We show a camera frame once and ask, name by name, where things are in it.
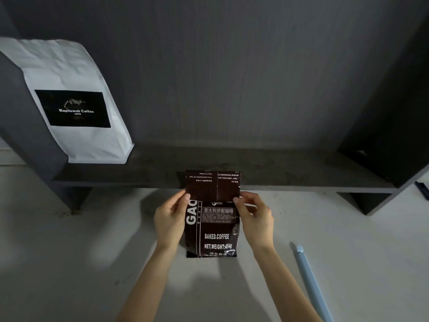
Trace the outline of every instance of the hand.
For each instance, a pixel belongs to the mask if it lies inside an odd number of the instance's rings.
[[[155,229],[158,249],[177,249],[185,229],[185,212],[190,194],[181,190],[155,211]]]
[[[253,252],[272,250],[274,218],[271,210],[265,205],[260,196],[251,192],[240,192],[242,198],[233,199],[243,222],[244,235]]]

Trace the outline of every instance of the forearm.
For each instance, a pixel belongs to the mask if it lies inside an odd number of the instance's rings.
[[[156,248],[122,308],[118,322],[152,322],[177,247]]]
[[[281,320],[321,322],[275,249],[260,249],[254,254]]]

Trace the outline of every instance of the shelf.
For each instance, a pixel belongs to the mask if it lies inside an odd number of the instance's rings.
[[[339,152],[138,145],[124,165],[67,163],[54,181],[66,186],[178,189],[184,187],[187,169],[240,171],[243,190],[396,190]]]

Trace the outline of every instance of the kopiluwak coffee logo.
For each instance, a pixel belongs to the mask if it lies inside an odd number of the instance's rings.
[[[85,109],[86,102],[84,100],[76,100],[76,99],[69,99],[67,100],[63,108],[59,108],[58,111],[61,113],[73,113],[74,115],[82,115],[82,113],[94,113],[94,111],[91,111],[89,109]]]

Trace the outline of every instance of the blue stick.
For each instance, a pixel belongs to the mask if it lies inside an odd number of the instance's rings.
[[[329,313],[328,307],[326,306],[325,299],[323,298],[318,282],[316,281],[313,271],[308,264],[307,258],[304,254],[304,249],[301,245],[297,246],[296,259],[305,287],[307,288],[310,302],[322,320],[325,322],[332,322],[332,317]]]

